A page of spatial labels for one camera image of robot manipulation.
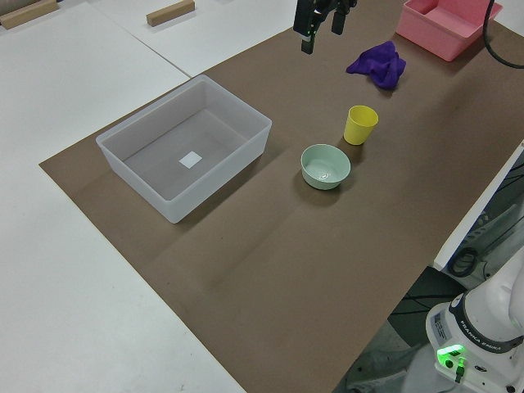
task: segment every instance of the yellow cup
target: yellow cup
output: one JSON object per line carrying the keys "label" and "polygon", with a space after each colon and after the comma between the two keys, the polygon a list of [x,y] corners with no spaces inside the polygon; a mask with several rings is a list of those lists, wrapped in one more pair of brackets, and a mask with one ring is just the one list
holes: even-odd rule
{"label": "yellow cup", "polygon": [[369,134],[377,124],[377,112],[369,106],[352,106],[347,116],[344,139],[351,145],[361,145],[366,142]]}

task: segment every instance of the glowing green indicator light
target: glowing green indicator light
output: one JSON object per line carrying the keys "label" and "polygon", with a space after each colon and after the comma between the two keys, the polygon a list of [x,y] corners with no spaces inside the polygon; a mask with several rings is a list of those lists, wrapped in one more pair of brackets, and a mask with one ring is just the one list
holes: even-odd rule
{"label": "glowing green indicator light", "polygon": [[451,356],[458,356],[464,352],[464,346],[456,344],[454,346],[446,346],[436,352],[436,356],[440,364],[445,364],[445,361]]}

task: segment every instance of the translucent storage container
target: translucent storage container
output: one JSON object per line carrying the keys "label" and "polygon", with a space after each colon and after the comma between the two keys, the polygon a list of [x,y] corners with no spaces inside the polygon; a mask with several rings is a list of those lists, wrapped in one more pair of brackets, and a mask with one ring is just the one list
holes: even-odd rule
{"label": "translucent storage container", "polygon": [[[489,0],[410,0],[402,8],[396,32],[452,61],[482,34]],[[494,4],[490,18],[502,9]]]}
{"label": "translucent storage container", "polygon": [[264,151],[271,120],[200,75],[97,137],[111,168],[177,223]]}

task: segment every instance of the pink plastic basket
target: pink plastic basket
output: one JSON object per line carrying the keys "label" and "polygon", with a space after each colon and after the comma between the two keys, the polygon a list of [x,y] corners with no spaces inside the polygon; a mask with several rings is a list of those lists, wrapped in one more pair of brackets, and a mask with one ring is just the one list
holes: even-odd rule
{"label": "pink plastic basket", "polygon": [[[489,0],[409,0],[403,5],[397,34],[452,61],[482,34]],[[493,19],[502,9],[495,4]]]}

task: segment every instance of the crumpled purple fabric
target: crumpled purple fabric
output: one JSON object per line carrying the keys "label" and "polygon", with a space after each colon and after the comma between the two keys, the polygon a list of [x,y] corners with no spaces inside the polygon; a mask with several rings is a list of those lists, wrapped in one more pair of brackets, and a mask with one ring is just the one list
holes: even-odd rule
{"label": "crumpled purple fabric", "polygon": [[386,90],[392,90],[404,72],[406,62],[399,57],[392,41],[386,41],[363,52],[349,67],[348,74],[369,75],[373,82]]}

